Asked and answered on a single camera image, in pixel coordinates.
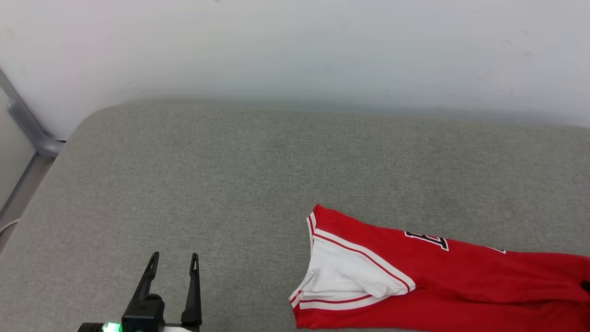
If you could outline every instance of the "printed number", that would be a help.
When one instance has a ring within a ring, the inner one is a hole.
[[[496,248],[492,248],[492,247],[486,247],[486,248],[494,249],[495,251],[499,251],[501,253],[506,253],[506,250],[496,249]]]
[[[414,239],[419,239],[419,240],[423,240],[423,241],[428,241],[430,243],[434,243],[435,245],[441,247],[443,250],[448,251],[448,243],[447,243],[447,240],[444,239],[444,237],[428,236],[428,235],[416,234],[416,233],[412,233],[412,232],[405,232],[405,234],[407,237],[413,237]]]

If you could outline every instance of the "gray sofa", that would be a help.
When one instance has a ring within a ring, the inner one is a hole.
[[[507,250],[590,255],[590,130],[131,105],[85,120],[0,256],[0,331],[120,319],[152,252],[179,321],[192,252],[203,331],[294,331],[316,203]]]

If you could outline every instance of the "red jersey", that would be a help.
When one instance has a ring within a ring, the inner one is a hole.
[[[317,205],[290,302],[300,328],[590,331],[590,258],[364,224]]]

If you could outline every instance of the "red stripe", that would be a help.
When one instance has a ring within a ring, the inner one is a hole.
[[[309,221],[309,229],[312,230],[312,236],[314,236],[316,232],[313,231],[312,215],[310,214],[309,217],[307,217],[307,219]]]
[[[405,281],[403,281],[402,279],[399,279],[397,276],[395,276],[395,275],[394,275],[394,274],[392,274],[391,272],[387,271],[387,270],[386,270],[386,269],[385,269],[383,266],[381,266],[379,263],[375,262],[375,261],[374,261],[374,260],[373,260],[371,257],[369,257],[369,256],[368,256],[367,254],[365,254],[364,252],[362,252],[362,251],[360,251],[360,250],[356,250],[356,249],[349,248],[349,247],[347,247],[347,246],[345,246],[345,245],[343,245],[343,244],[341,244],[341,243],[338,243],[338,242],[336,242],[336,241],[334,241],[334,240],[332,240],[332,239],[328,239],[327,237],[324,237],[324,236],[321,236],[321,235],[318,235],[318,234],[314,234],[314,236],[317,236],[317,237],[319,237],[319,238],[322,238],[322,239],[324,239],[324,240],[327,240],[327,241],[330,241],[330,242],[332,242],[332,243],[335,243],[335,244],[337,244],[337,245],[339,245],[339,246],[341,246],[341,247],[343,247],[343,248],[345,248],[345,249],[348,249],[348,250],[350,250],[350,251],[354,251],[354,252],[357,252],[357,253],[360,253],[360,254],[362,254],[364,257],[367,257],[367,258],[368,258],[368,259],[369,259],[371,262],[373,262],[375,265],[377,265],[378,267],[380,267],[380,268],[381,268],[383,271],[387,272],[387,274],[388,274],[388,275],[390,275],[390,276],[394,277],[395,279],[397,279],[397,280],[401,281],[401,282],[402,282],[402,284],[403,284],[404,286],[406,286],[406,289],[407,289],[407,290],[408,290],[408,292],[409,292],[409,286],[408,286],[408,284],[406,284],[406,282],[405,282]]]
[[[289,303],[293,303],[293,301],[295,301],[299,294],[301,294],[301,291],[297,292],[297,294],[295,294],[295,296],[289,301]]]
[[[354,298],[352,300],[342,300],[342,301],[329,301],[329,300],[301,300],[299,302],[324,302],[324,303],[349,303],[349,302],[356,302],[359,300],[364,300],[365,298],[372,297],[373,295],[365,295],[363,297]]]

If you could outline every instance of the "white stripe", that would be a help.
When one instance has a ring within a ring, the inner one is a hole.
[[[302,292],[299,296],[301,300],[314,301],[314,300],[327,300],[327,301],[350,301],[359,297],[369,295],[367,292],[328,292],[332,295],[309,295],[310,292]]]
[[[301,309],[324,309],[324,310],[350,310],[366,307],[367,305],[375,304],[385,300],[387,297],[368,297],[355,302],[345,303],[326,303],[326,302],[300,302]]]
[[[316,227],[317,227],[316,226],[317,225],[316,215],[313,214],[313,211],[312,211],[312,213],[309,216],[312,218],[313,231],[315,232],[316,231]]]
[[[494,249],[495,251],[499,251],[499,252],[501,252],[503,254],[506,253],[506,250],[496,249],[496,248],[492,248],[492,247],[486,247],[486,248]]]
[[[301,294],[299,294],[299,296],[295,299],[295,301],[291,302],[291,306],[294,308],[297,306],[297,304],[299,303],[299,301],[301,301]]]
[[[299,293],[302,285],[303,285],[303,283],[301,283],[301,285],[299,285],[299,287],[297,287],[297,289],[295,289],[295,291],[291,294],[291,296],[289,296],[289,301],[291,301],[295,297],[295,295],[297,295],[297,293]]]
[[[395,275],[395,276],[396,276],[396,277],[398,277],[399,279],[403,280],[403,281],[404,281],[406,284],[408,284],[408,286],[409,286],[408,292],[410,292],[410,291],[413,291],[414,289],[416,289],[416,283],[415,283],[415,282],[412,280],[412,278],[408,277],[408,276],[407,276],[405,273],[403,273],[403,272],[401,272],[400,270],[396,269],[396,268],[395,268],[393,265],[391,265],[390,263],[388,263],[386,260],[384,260],[383,258],[381,258],[381,257],[380,257],[379,255],[377,255],[376,253],[372,252],[372,251],[371,251],[371,250],[369,250],[368,248],[365,248],[365,247],[363,247],[363,246],[356,245],[356,244],[354,244],[354,243],[352,243],[352,242],[349,242],[349,241],[347,241],[347,240],[344,240],[344,239],[342,239],[342,238],[341,238],[341,237],[339,237],[339,236],[336,236],[336,235],[334,235],[334,234],[331,234],[331,233],[325,232],[325,231],[323,231],[323,230],[321,230],[321,229],[317,229],[317,228],[316,228],[316,230],[315,230],[315,233],[316,233],[317,235],[321,235],[321,236],[323,236],[323,237],[325,237],[325,238],[327,238],[327,239],[333,240],[334,242],[337,242],[337,243],[339,243],[339,244],[341,244],[341,245],[347,246],[347,247],[349,247],[349,248],[351,248],[351,249],[358,250],[358,251],[360,251],[360,252],[362,252],[362,253],[366,254],[366,255],[367,255],[368,257],[370,257],[370,258],[371,258],[373,261],[377,262],[377,264],[379,264],[380,266],[383,266],[383,268],[384,268],[385,270],[387,270],[389,273],[391,273],[391,274]],[[316,237],[316,236],[315,236],[315,237],[314,237],[314,239],[315,239],[315,240],[318,240],[318,241],[322,241],[322,242],[324,242],[324,243],[328,243],[328,244],[330,244],[330,245],[335,245],[334,243],[332,243],[332,242],[330,242],[330,241],[326,241],[326,240],[324,240],[324,239],[322,239],[322,238],[320,238],[320,237]],[[354,253],[354,254],[355,254],[355,255],[357,255],[357,256],[360,256],[360,257],[362,257],[362,258],[366,259],[366,260],[367,260],[367,261],[369,261],[370,263],[373,263],[373,262],[371,262],[370,260],[368,260],[368,259],[367,259],[365,256],[361,255],[360,253],[357,253],[357,252],[354,252],[354,251],[350,251],[350,252],[351,252],[351,253]],[[388,275],[388,277],[389,277],[389,278],[391,278],[391,279],[392,279],[392,280],[393,280],[393,281],[394,281],[396,284],[398,284],[399,286],[401,286],[401,287],[403,287],[403,288],[406,288],[406,287],[405,287],[405,285],[404,285],[404,284],[402,284],[402,283],[401,283],[399,280],[395,279],[394,277],[392,277],[392,276],[390,276],[390,275]]]
[[[312,225],[310,224],[309,218],[305,218],[305,223],[307,224],[307,230],[309,231],[309,255],[313,254],[313,233],[312,233]]]

